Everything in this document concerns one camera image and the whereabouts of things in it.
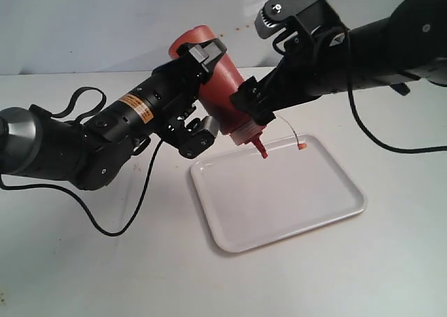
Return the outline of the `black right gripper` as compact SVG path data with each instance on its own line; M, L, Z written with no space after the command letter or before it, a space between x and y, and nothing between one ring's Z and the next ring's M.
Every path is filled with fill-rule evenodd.
M230 102L257 125L268 125L276 118L273 111L346 91L346 63L345 44L321 47L316 60L284 57L260 82L254 76L245 80Z

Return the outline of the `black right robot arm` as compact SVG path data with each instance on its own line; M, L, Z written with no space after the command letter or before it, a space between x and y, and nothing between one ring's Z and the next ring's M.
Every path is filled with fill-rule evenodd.
M273 39L281 61L244 81L230 101L261 126L278 110L348 89L406 95L408 82L446 84L446 0L404 0L389 17L355 29L326 0L268 0L255 27Z

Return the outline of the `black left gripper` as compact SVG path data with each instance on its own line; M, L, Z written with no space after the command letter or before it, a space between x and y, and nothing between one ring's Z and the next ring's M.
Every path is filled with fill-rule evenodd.
M149 134L160 134L171 124L177 135L193 133L200 118L186 119L195 111L202 84L208 83L226 46L213 38L202 43L183 43L176 50L179 59L156 68L149 78L148 103L154 114Z

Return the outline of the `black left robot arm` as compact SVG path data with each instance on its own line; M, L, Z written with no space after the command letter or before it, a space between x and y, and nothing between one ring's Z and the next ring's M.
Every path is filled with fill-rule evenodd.
M57 114L37 105L1 111L1 173L67 181L94 191L108 185L121 167L158 135L181 156L194 159L219 131L214 117L193 118L200 87L226 54L217 38L184 43L177 59L159 66L145 81L74 120L67 116L85 92L77 89Z

